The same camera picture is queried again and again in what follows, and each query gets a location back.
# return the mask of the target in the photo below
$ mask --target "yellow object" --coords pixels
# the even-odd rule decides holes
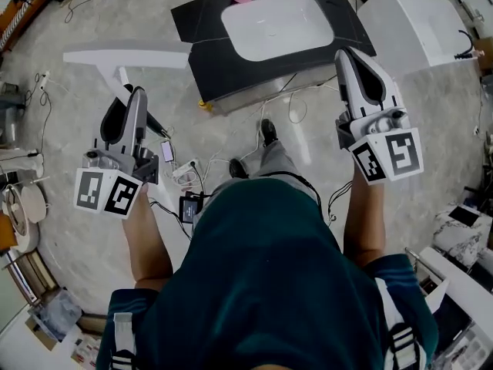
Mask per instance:
[[[10,222],[10,218],[0,212],[0,251],[15,247],[16,245],[17,240],[15,239],[14,228]]]
[[[211,103],[205,103],[202,99],[199,100],[199,107],[209,113],[213,111],[213,105]]]

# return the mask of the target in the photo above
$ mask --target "dark green shirt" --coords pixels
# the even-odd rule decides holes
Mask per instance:
[[[115,349],[112,315],[128,311],[143,368],[382,369],[387,326],[375,277],[430,358],[437,327],[405,255],[361,270],[305,193],[244,180],[204,211],[161,292],[113,293],[97,368]]]

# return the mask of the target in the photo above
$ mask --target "gray pants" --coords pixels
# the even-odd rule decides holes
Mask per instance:
[[[276,180],[281,180],[284,181],[285,183],[288,183],[295,189],[301,190],[302,192],[310,196],[312,199],[314,199],[314,201],[317,201],[317,195],[310,188],[306,187],[299,180],[297,180],[292,176],[288,176],[286,174],[277,174],[270,177],[261,177],[264,174],[274,173],[277,171],[287,171],[288,173],[293,173],[298,176],[300,175],[300,172],[298,171],[296,166],[294,166],[293,160],[287,155],[286,149],[284,148],[283,144],[279,140],[274,141],[269,146],[266,146],[266,148],[263,151],[262,160],[260,161],[260,170],[258,170],[255,174],[253,174],[251,176],[251,179],[262,180],[264,178],[275,178]],[[232,178],[231,180],[228,180],[227,182],[220,184],[213,191],[212,197],[207,202],[207,204],[204,205],[202,211],[195,216],[193,220],[193,226],[196,226],[197,222],[202,217],[203,212],[209,206],[210,202],[214,201],[214,197],[219,192],[221,192],[221,190],[224,190],[227,187],[233,185],[234,183],[240,182],[242,180],[243,180],[242,178]]]

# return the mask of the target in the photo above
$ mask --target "black countertop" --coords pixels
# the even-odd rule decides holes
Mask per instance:
[[[171,10],[179,37],[193,43],[189,64],[204,102],[220,99],[295,72],[334,62],[343,46],[375,51],[348,0],[316,0],[334,30],[334,41],[315,49],[251,62],[236,53],[221,21],[233,0],[193,0]]]

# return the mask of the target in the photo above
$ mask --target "backpack strap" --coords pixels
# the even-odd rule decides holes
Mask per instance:
[[[395,306],[385,281],[381,278],[375,278],[375,281],[382,297],[389,331],[389,349],[385,355],[384,370],[423,370],[426,366],[426,352],[418,343],[412,327]]]
[[[110,370],[139,370],[136,366],[136,342],[132,332],[132,313],[119,312],[115,323],[116,353],[111,357]]]

